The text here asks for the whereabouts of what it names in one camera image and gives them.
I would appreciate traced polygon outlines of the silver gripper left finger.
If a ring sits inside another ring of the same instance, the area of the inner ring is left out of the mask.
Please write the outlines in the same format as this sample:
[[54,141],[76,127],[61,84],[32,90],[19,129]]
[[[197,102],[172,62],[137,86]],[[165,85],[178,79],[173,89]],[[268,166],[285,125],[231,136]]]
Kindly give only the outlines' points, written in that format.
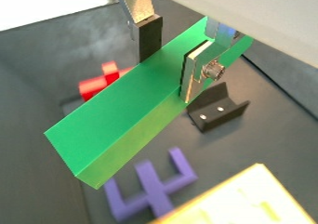
[[137,61],[141,62],[161,48],[162,17],[154,13],[150,0],[117,1],[128,18]]

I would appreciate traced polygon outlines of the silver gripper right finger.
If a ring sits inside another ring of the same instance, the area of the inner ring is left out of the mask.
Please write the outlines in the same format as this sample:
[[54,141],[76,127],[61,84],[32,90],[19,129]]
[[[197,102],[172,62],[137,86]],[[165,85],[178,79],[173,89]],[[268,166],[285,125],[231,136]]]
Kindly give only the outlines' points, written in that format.
[[178,96],[188,104],[203,92],[204,81],[217,81],[225,70],[225,57],[241,52],[244,34],[204,17],[186,31]]

